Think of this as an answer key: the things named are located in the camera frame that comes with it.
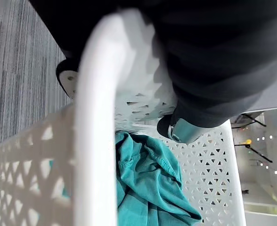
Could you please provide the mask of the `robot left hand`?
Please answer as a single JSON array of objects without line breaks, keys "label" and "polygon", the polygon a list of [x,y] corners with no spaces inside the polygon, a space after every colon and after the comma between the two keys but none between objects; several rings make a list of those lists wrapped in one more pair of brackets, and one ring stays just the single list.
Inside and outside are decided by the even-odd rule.
[{"label": "robot left hand", "polygon": [[153,24],[177,96],[157,124],[162,136],[191,143],[250,108],[277,80],[277,0],[33,0],[77,68],[98,21],[136,8]]}]

